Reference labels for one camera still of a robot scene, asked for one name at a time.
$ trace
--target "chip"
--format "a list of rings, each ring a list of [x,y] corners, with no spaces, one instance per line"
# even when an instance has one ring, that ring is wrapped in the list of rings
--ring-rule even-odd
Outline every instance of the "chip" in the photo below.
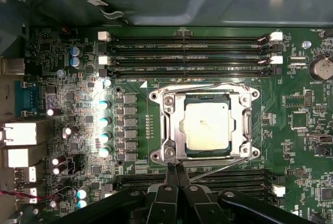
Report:
[[[71,150],[78,150],[79,149],[79,145],[77,143],[71,143],[70,144],[70,149]]]
[[[135,115],[136,114],[136,107],[124,107],[124,114],[125,115]]]
[[[98,76],[99,77],[107,77],[108,76],[108,70],[107,69],[99,69],[98,70]]]
[[[124,109],[116,109],[116,114],[117,115],[123,115],[124,114]]]
[[[332,200],[333,199],[333,189],[322,189],[322,200]]]
[[[92,45],[86,45],[84,47],[85,52],[93,52],[93,46]]]
[[[66,93],[65,94],[66,101],[72,101],[74,100],[74,93]]]
[[[118,149],[124,149],[125,148],[125,144],[123,142],[117,142],[117,148]]]
[[[124,98],[116,98],[116,103],[123,103],[124,102]]]
[[[68,121],[69,122],[75,122],[75,116],[69,116]]]
[[[92,73],[94,73],[94,68],[93,68],[93,67],[86,67],[86,68],[85,68],[85,73],[87,73],[87,74],[92,74]]]
[[[293,170],[292,169],[287,170],[287,176],[293,176]]]
[[[100,166],[93,166],[92,167],[93,174],[100,174]]]
[[[125,138],[136,138],[137,131],[135,129],[127,129],[125,130]]]
[[[42,49],[43,49],[43,51],[51,51],[51,45],[50,44],[43,44]]]
[[[117,126],[124,126],[124,124],[125,124],[125,123],[124,123],[124,120],[117,120],[117,121],[116,121],[116,125],[117,125]]]
[[[93,122],[94,122],[94,118],[93,118],[93,116],[85,116],[85,122],[86,122],[87,124],[91,124],[91,123],[93,123]]]
[[[97,53],[104,54],[107,52],[107,45],[106,44],[98,44],[97,45]]]
[[[99,182],[92,182],[91,189],[92,189],[92,190],[97,190],[97,189],[99,189]]]
[[[299,168],[299,169],[296,169],[296,176],[297,177],[303,177],[304,175],[304,170]]]
[[[136,103],[136,95],[135,94],[124,95],[124,103]]]
[[[47,86],[46,87],[46,93],[56,93],[56,87],[55,86]]]

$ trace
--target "mounting hole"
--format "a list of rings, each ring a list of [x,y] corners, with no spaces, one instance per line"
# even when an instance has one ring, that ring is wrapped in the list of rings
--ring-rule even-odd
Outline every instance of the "mounting hole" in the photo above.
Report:
[[[156,154],[153,155],[153,156],[152,156],[152,159],[153,159],[154,161],[157,161],[157,160],[158,160],[158,155],[156,155]]]

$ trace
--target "electrolytic capacitor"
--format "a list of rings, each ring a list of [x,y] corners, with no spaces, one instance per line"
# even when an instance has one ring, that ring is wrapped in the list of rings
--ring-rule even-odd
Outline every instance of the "electrolytic capacitor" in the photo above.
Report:
[[[52,159],[52,164],[53,164],[54,166],[57,166],[57,165],[59,165],[60,163],[63,163],[64,161],[66,161],[66,157],[65,157],[65,155],[60,155],[60,156],[58,156],[58,157]]]
[[[99,126],[104,128],[106,126],[108,126],[109,124],[111,124],[111,119],[109,117],[102,117],[99,119]]]
[[[71,58],[69,63],[76,69],[80,69],[83,66],[82,60],[76,57]]]
[[[102,135],[100,135],[99,141],[101,144],[105,144],[110,140],[111,137],[112,135],[110,133],[104,132]]]
[[[109,101],[103,100],[103,101],[99,102],[98,106],[101,110],[106,110],[106,109],[110,108],[111,103]]]
[[[111,148],[109,146],[104,146],[99,150],[99,157],[106,158],[111,152]]]
[[[72,57],[75,57],[75,58],[81,58],[83,55],[83,51],[81,51],[81,49],[77,46],[72,46],[69,49],[69,53],[71,54]]]
[[[107,77],[107,78],[103,81],[103,85],[104,85],[105,87],[110,87],[110,86],[112,85],[112,81],[111,81],[111,79]]]
[[[62,111],[59,108],[53,108],[53,109],[48,109],[46,114],[48,116],[60,116],[62,114]]]
[[[69,126],[65,129],[67,135],[79,132],[79,128],[76,125]]]
[[[82,200],[88,196],[88,193],[89,193],[89,188],[87,186],[82,186],[76,193],[76,197]]]
[[[63,172],[67,168],[66,163],[60,163],[57,167],[55,167],[52,172],[55,175],[59,175],[61,172]]]
[[[88,206],[90,203],[90,200],[88,197],[86,197],[85,199],[82,199],[82,200],[79,200],[78,202],[78,208],[83,208],[83,207],[86,207]]]

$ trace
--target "wire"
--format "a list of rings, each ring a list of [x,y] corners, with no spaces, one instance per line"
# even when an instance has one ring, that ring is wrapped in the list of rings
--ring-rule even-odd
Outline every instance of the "wire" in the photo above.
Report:
[[[50,0],[33,0],[30,4],[30,10],[35,13],[37,16],[41,17],[41,18],[46,18],[49,21],[51,21],[51,23],[53,24],[59,24],[59,22],[55,21],[53,18],[51,18],[50,16],[44,14],[41,11],[41,6],[45,3],[47,3]],[[96,6],[97,8],[99,8],[99,10],[103,13],[103,15],[107,18],[107,15],[112,15],[114,12],[119,12],[116,8],[114,8],[112,5],[109,5],[108,3],[103,2],[102,0],[84,0],[87,1],[89,3],[91,3],[92,5]],[[118,23],[120,23],[122,26],[127,26],[130,23],[124,19],[122,16],[119,16],[119,18],[117,18]]]
[[[21,197],[21,198],[37,199],[39,201],[53,200],[53,199],[56,199],[58,195],[60,195],[59,192],[61,192],[62,190],[66,189],[66,188],[71,188],[73,191],[76,190],[74,187],[65,186],[65,187],[57,190],[54,194],[49,195],[47,197],[42,197],[42,196],[38,196],[38,195],[30,195],[30,194],[17,192],[17,191],[9,192],[9,191],[6,191],[6,190],[0,190],[0,195],[8,194],[8,195],[13,195],[13,196],[18,196],[18,197]]]
[[[241,164],[241,163],[246,162],[246,161],[248,161],[248,160],[249,160],[248,158],[244,158],[244,159],[241,159],[241,160],[237,160],[237,161],[232,162],[232,163],[230,163],[230,164],[228,164],[228,165],[226,165],[226,166],[224,166],[224,167],[222,167],[222,168],[219,168],[219,169],[216,169],[216,170],[211,170],[211,171],[206,172],[206,173],[203,173],[203,174],[201,174],[201,175],[198,175],[198,176],[192,177],[192,178],[189,179],[189,181],[196,181],[196,180],[199,180],[199,179],[201,179],[202,177],[209,176],[209,175],[211,175],[211,174],[214,174],[214,173],[216,173],[216,172],[219,172],[219,171],[225,170],[225,169],[230,168],[230,167],[232,167],[232,166],[235,166],[235,165]]]

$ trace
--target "integrated circuit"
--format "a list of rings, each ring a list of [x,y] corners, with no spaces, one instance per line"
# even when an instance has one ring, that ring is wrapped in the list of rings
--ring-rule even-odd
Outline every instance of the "integrated circuit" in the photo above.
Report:
[[[66,99],[66,101],[74,100],[74,93],[66,93],[65,99]]]
[[[93,116],[85,116],[85,122],[86,124],[90,124],[94,122],[94,117]]]
[[[93,174],[97,175],[97,174],[100,174],[100,172],[101,172],[100,166],[93,166],[92,167],[92,173]]]
[[[333,200],[333,189],[322,189],[322,200]]]

